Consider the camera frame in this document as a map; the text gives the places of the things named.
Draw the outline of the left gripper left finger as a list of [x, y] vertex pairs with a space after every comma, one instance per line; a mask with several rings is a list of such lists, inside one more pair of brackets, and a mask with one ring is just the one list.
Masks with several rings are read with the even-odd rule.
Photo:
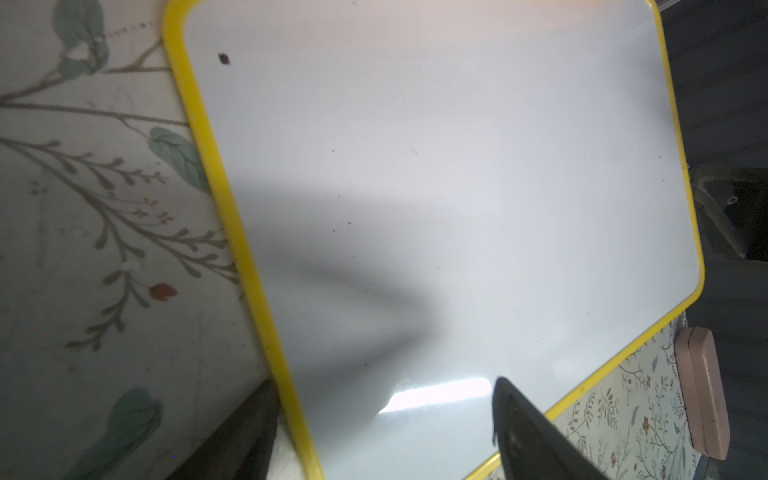
[[262, 382], [168, 477], [170, 479], [265, 479], [280, 413], [275, 383]]

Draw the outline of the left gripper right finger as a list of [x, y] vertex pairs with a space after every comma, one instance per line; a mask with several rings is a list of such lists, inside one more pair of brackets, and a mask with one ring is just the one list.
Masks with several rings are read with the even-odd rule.
[[505, 377], [492, 395], [494, 436], [507, 479], [603, 479], [599, 471]]

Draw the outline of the whiteboard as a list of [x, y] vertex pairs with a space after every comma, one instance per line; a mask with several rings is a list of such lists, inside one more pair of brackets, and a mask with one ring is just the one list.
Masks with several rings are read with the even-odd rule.
[[310, 479], [479, 479], [695, 302], [653, 1], [171, 1], [165, 49]]

